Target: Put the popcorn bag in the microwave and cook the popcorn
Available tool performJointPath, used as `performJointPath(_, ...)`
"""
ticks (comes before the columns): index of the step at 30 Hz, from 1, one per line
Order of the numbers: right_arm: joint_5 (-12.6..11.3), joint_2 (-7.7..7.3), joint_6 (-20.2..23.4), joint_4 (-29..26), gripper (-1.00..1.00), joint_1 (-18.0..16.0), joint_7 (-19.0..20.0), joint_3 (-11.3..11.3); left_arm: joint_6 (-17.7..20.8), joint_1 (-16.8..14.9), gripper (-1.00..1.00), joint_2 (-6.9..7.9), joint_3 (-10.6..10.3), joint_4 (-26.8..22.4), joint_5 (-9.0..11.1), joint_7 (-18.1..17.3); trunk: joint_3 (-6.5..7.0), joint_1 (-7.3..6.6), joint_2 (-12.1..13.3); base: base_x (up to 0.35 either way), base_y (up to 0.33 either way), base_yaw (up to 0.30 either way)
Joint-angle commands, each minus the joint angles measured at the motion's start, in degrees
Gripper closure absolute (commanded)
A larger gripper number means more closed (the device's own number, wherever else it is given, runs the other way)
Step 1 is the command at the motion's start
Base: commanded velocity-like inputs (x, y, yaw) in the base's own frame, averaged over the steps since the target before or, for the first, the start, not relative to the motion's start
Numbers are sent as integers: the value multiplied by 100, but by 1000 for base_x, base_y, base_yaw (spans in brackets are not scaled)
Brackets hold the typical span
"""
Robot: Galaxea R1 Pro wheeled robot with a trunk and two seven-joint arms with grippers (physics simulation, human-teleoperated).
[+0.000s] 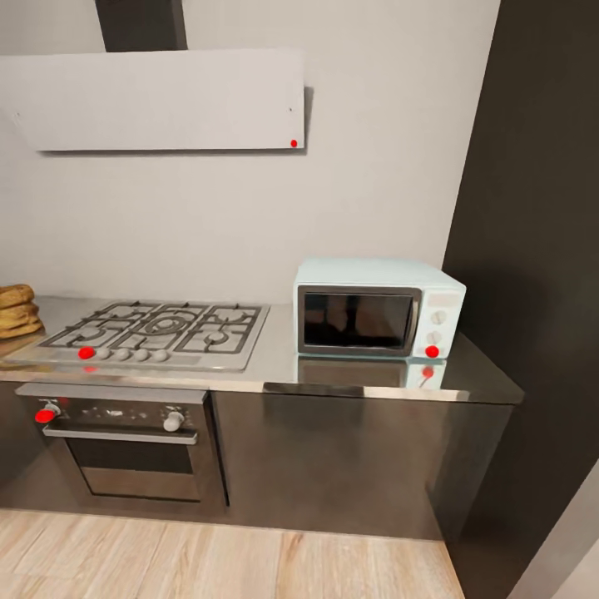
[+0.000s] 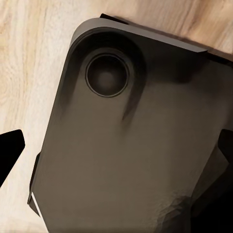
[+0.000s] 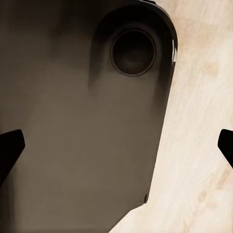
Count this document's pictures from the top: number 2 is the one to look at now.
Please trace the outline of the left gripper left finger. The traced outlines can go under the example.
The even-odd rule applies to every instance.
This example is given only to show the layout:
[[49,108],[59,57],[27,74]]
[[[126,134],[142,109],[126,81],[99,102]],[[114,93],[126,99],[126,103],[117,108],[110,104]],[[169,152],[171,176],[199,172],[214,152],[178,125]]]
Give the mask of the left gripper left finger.
[[0,187],[25,148],[21,129],[0,134]]

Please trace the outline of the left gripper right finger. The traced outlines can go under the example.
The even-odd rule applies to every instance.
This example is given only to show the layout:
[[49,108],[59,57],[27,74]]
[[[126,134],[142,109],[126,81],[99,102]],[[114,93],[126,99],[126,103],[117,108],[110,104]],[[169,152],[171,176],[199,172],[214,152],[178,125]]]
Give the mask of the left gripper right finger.
[[233,131],[222,129],[217,145],[233,168]]

